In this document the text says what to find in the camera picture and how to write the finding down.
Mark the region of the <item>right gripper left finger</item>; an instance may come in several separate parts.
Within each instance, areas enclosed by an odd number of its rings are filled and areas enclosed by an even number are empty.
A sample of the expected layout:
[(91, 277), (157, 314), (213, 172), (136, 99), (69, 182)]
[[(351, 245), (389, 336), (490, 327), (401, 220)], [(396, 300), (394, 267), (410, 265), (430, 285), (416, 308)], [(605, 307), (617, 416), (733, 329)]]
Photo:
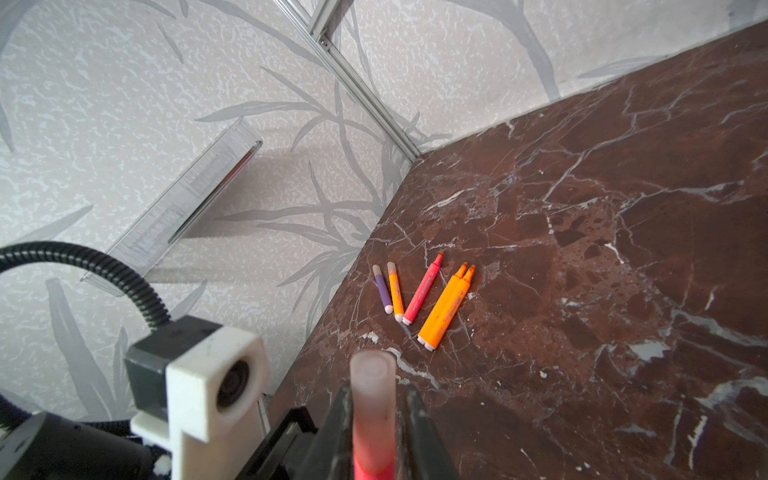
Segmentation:
[(295, 479), (353, 479), (353, 397), (349, 383), (333, 400)]

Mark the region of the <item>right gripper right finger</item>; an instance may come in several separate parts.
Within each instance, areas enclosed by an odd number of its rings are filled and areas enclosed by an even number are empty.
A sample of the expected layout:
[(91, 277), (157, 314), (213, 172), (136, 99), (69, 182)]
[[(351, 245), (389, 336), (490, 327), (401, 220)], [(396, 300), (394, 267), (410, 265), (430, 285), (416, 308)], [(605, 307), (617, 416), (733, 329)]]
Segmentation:
[(419, 391), (404, 387), (401, 451), (405, 479), (458, 479), (459, 475)]

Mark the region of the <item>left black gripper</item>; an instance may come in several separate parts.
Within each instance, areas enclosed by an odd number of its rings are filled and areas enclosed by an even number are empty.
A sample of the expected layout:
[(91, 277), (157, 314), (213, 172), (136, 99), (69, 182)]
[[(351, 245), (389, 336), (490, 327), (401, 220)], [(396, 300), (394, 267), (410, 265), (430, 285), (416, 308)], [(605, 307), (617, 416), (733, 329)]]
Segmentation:
[(287, 410), (236, 479), (294, 479), (317, 432), (318, 428), (305, 406)]

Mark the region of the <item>translucent pen cap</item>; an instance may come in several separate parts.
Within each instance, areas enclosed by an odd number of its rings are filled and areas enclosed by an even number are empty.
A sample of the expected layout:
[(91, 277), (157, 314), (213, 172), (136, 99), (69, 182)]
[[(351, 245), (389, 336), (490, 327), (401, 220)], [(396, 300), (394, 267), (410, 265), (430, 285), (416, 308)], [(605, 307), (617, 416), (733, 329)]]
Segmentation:
[(396, 363), (384, 351), (362, 351), (350, 362), (353, 446), (395, 450)]

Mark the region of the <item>orange highlighter lone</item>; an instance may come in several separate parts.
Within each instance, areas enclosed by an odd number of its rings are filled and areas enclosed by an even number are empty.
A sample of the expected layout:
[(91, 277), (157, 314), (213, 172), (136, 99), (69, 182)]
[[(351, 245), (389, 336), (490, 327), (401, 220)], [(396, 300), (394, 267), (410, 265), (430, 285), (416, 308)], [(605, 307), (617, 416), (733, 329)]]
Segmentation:
[(398, 322), (402, 322), (404, 318), (404, 305), (402, 299), (402, 293), (399, 283), (399, 276), (397, 273), (397, 267), (394, 262), (387, 263), (388, 278), (390, 284), (391, 298), (393, 302), (394, 317)]

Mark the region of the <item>purple highlighter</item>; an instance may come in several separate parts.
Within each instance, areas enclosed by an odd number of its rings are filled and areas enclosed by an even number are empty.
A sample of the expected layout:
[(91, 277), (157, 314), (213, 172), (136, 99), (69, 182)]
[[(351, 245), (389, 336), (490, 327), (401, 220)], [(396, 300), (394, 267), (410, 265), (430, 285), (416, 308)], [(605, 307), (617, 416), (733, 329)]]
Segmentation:
[(394, 306), (392, 298), (388, 289), (387, 281), (384, 278), (383, 272), (379, 265), (372, 266), (372, 272), (374, 280), (379, 292), (379, 296), (384, 307), (384, 311), (391, 315), (394, 312)]

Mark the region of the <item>pink highlighter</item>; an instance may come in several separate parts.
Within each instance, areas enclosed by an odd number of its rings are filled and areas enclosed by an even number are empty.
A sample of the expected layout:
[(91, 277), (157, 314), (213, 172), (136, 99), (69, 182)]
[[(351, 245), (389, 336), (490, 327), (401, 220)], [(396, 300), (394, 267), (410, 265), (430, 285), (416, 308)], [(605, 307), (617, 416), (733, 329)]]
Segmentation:
[(365, 450), (354, 451), (355, 480), (394, 480), (395, 479), (395, 450)]
[(435, 260), (427, 268), (422, 280), (411, 299), (405, 313), (403, 314), (401, 322), (405, 325), (411, 325), (416, 319), (427, 294), (429, 293), (441, 267), (444, 253), (440, 252)]

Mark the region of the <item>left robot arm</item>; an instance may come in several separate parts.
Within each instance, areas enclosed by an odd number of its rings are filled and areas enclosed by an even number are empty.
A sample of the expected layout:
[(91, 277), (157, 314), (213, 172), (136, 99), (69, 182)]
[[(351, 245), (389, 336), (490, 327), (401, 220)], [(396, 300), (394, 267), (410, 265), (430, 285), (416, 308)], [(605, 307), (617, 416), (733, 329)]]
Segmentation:
[(194, 316), (172, 318), (132, 268), (55, 241), (1, 251), (1, 267), (57, 263), (96, 274), (138, 308), (150, 334), (124, 366), (137, 412), (127, 422), (76, 422), (1, 404), (5, 479), (290, 479), (316, 434), (305, 408), (263, 423), (269, 368), (259, 336)]

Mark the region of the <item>orange highlighter right of pair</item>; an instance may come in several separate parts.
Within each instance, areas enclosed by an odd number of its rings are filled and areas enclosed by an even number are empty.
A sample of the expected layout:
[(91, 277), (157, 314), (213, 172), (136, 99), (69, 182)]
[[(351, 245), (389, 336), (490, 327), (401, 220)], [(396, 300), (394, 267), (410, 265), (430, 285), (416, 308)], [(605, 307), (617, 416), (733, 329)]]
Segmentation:
[(458, 284), (458, 287), (455, 290), (456, 297), (452, 302), (449, 303), (449, 308), (446, 311), (445, 317), (443, 318), (444, 323), (441, 325), (441, 327), (437, 331), (437, 336), (441, 336), (440, 341), (442, 340), (446, 330), (450, 326), (450, 323), (453, 317), (455, 316), (459, 306), (461, 305), (463, 299), (465, 298), (469, 290), (475, 269), (476, 269), (475, 265), (468, 267), (465, 273), (465, 276), (463, 277), (463, 280)]

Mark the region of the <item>orange highlighter of pair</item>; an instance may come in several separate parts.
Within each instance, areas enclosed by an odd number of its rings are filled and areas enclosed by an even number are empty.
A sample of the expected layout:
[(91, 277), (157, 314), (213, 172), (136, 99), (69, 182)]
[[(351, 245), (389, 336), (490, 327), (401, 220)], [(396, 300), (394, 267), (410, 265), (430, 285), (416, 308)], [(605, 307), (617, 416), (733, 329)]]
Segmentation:
[(441, 325), (441, 327), (437, 331), (437, 336), (441, 336), (440, 341), (442, 340), (446, 330), (450, 326), (450, 323), (453, 317), (455, 316), (459, 306), (461, 305), (463, 299), (465, 298), (469, 290), (475, 269), (476, 269), (475, 265), (468, 267), (465, 273), (465, 276), (463, 277), (463, 280), (458, 284), (458, 287), (455, 290), (456, 297), (452, 302), (449, 303), (449, 308), (446, 311), (445, 317), (443, 318), (444, 323)]
[(437, 336), (437, 331), (444, 323), (443, 318), (449, 308), (449, 303), (455, 299), (455, 290), (458, 287), (458, 284), (463, 280), (467, 269), (468, 264), (463, 263), (459, 270), (449, 279), (426, 322), (418, 333), (417, 341), (429, 351), (434, 351), (439, 345), (441, 336)]

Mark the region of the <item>orange highlighter left of pair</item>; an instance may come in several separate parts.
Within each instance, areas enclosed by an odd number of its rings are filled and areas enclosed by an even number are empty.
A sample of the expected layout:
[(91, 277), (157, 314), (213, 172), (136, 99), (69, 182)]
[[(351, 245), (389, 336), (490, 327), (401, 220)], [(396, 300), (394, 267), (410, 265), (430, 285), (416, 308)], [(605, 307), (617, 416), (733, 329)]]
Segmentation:
[(449, 303), (455, 299), (455, 290), (458, 287), (458, 284), (463, 280), (467, 269), (468, 264), (463, 263), (459, 270), (449, 279), (426, 322), (418, 333), (417, 341), (429, 351), (434, 351), (439, 345), (441, 336), (437, 336), (437, 331), (444, 323), (443, 318), (449, 308)]

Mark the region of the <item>clear plastic wall tray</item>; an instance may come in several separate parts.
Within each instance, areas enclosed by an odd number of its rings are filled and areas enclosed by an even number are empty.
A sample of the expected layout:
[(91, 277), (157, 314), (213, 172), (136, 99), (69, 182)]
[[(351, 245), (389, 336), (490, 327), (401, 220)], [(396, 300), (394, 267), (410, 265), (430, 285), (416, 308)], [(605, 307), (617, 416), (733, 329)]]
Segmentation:
[(263, 145), (240, 118), (166, 188), (106, 253), (145, 276), (179, 241)]

